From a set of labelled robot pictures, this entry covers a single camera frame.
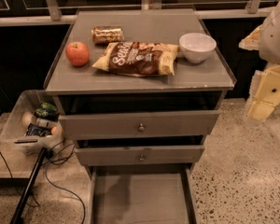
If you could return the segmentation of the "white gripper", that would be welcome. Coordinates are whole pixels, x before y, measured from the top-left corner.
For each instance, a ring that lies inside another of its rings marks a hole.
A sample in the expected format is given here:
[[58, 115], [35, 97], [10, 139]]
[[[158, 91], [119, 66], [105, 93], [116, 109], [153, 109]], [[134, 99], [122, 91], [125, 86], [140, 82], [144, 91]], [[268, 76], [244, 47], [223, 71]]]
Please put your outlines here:
[[[239, 43], [240, 49], [259, 50], [261, 59], [280, 63], [280, 1], [261, 26], [255, 28]], [[257, 70], [252, 77], [246, 116], [252, 120], [266, 120], [280, 104], [280, 65]]]

